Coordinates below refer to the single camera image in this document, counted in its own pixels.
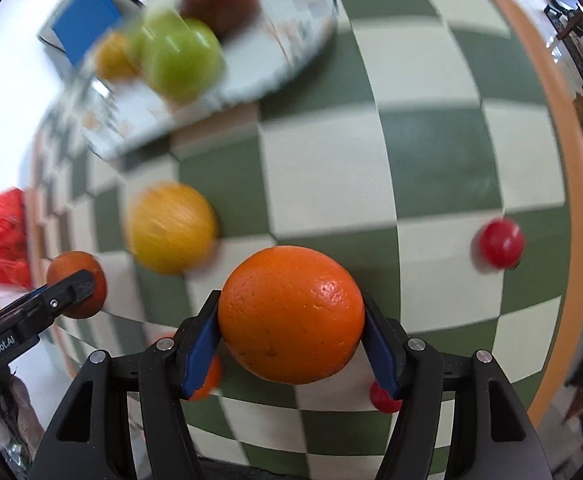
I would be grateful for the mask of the dark orange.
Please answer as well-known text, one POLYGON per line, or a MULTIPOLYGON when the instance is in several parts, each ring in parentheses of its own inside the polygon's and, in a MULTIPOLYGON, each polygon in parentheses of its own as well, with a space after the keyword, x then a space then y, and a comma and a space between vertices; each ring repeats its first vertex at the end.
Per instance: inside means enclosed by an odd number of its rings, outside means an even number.
POLYGON ((46 284, 52 286, 73 275, 77 275, 71 280, 77 299, 64 315, 76 320, 90 318, 104 307, 107 297, 105 273, 98 260, 88 252, 63 252, 46 270, 46 284))

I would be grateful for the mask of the small red tomato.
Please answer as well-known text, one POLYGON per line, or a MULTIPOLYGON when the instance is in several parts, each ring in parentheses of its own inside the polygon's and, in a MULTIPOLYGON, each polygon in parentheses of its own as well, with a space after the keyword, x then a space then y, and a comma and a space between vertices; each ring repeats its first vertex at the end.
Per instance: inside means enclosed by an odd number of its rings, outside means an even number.
POLYGON ((369 387, 369 400, 377 411, 384 414, 395 414, 402 408, 402 401, 392 399, 387 391, 378 385, 378 382, 373 382, 369 387))
POLYGON ((508 218, 497 218, 482 228, 478 247, 482 258, 493 268, 510 269, 520 262, 526 240, 518 223, 508 218))

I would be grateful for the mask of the bright orange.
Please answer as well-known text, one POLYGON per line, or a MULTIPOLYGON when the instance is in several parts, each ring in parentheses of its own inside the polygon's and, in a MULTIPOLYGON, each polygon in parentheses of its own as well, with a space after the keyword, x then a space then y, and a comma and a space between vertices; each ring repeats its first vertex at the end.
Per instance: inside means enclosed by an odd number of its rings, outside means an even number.
POLYGON ((256 252, 223 285, 218 322, 226 348, 250 373, 287 385, 340 372, 359 347, 364 301, 353 277, 322 252, 256 252))

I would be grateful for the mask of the yellow orange large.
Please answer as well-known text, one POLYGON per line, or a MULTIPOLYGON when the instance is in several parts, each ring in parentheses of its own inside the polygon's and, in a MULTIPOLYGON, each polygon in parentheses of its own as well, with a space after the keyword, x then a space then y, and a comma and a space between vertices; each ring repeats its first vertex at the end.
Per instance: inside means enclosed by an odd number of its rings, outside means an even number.
POLYGON ((218 235, 214 208, 183 183, 150 185, 128 210, 129 250, 141 266, 158 274, 179 275, 204 263, 216 248, 218 235))

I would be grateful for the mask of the red plastic bag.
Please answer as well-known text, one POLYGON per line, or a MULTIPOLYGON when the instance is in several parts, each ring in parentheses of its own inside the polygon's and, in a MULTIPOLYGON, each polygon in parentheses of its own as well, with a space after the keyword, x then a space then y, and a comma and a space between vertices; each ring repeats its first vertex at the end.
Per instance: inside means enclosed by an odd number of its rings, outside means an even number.
POLYGON ((0 193, 0 285, 30 288, 24 192, 0 193))

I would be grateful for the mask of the yellow orange on plate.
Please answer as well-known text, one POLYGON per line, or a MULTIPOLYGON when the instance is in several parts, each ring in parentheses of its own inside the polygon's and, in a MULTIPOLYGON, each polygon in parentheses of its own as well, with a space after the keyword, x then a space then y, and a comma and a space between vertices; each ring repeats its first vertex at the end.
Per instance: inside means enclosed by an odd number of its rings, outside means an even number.
POLYGON ((98 41, 93 53, 94 72, 100 79, 118 81, 136 75, 127 55, 128 38, 120 30, 112 30, 98 41))

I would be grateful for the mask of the checkered green white tablecloth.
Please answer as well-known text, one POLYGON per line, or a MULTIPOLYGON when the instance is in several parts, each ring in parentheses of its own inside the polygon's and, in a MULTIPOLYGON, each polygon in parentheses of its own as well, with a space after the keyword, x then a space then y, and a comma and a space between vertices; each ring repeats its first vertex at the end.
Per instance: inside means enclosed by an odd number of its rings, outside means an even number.
POLYGON ((539 420, 561 382, 583 288, 583 144, 557 127, 557 74, 531 30, 492 0, 339 0, 331 45, 261 102, 163 136, 116 162, 54 108, 36 146, 37 266, 92 252, 105 309, 60 320, 42 347, 65 373, 93 350, 144 349, 202 306, 237 264, 274 245, 331 256, 388 315, 442 352, 493 353, 539 420), (160 275, 124 244, 132 200, 160 181, 214 206, 218 252, 160 275), (482 228, 519 224, 515 268, 480 253, 482 228))

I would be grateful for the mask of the green apple lower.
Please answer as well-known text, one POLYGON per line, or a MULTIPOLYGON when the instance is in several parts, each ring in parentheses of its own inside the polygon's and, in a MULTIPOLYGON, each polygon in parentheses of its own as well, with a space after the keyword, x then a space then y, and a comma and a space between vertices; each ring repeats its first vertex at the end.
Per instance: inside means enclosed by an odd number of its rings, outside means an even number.
POLYGON ((158 94, 192 102, 208 90, 223 70, 220 41, 203 22, 188 18, 143 51, 141 74, 158 94))

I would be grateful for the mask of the green apple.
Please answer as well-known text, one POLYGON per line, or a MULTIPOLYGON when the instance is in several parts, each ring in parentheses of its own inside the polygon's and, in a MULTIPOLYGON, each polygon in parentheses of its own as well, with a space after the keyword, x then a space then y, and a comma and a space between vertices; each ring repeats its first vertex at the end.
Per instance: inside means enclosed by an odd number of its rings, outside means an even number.
POLYGON ((220 41, 203 22, 188 18, 143 51, 141 74, 158 94, 192 102, 208 90, 223 70, 220 41))
POLYGON ((134 22, 124 31, 124 37, 127 41, 124 52, 126 52, 128 60, 134 65, 139 65, 146 47, 156 38, 173 32, 174 29, 183 24, 183 18, 173 11, 147 15, 146 18, 134 22))

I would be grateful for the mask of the green apple upper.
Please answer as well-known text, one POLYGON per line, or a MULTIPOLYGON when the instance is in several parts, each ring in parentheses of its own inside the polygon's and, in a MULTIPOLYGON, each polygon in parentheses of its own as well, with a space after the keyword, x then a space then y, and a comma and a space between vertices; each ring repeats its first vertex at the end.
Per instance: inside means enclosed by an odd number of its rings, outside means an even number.
POLYGON ((139 65, 146 47, 156 38, 173 32, 174 29, 183 24, 183 18, 173 11, 147 15, 146 18, 134 22, 124 31, 124 37, 127 41, 124 52, 126 52, 128 60, 134 65, 139 65))

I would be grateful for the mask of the blue cushioned chair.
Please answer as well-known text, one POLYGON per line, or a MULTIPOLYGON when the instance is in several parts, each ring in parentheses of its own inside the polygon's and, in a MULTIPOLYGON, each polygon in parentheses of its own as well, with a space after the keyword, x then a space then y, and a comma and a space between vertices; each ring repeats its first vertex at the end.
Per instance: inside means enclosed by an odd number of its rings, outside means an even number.
POLYGON ((93 44, 118 24, 135 0, 60 0, 37 33, 48 49, 78 67, 93 44))

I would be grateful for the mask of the floral ceramic plate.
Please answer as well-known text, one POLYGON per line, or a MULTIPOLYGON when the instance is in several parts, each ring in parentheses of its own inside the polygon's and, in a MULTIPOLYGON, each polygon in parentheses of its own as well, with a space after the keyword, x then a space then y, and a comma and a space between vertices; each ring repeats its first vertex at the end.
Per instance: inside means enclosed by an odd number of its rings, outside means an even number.
POLYGON ((75 129, 109 160, 259 101, 300 75, 337 21, 336 0, 150 0, 88 54, 68 90, 75 129))

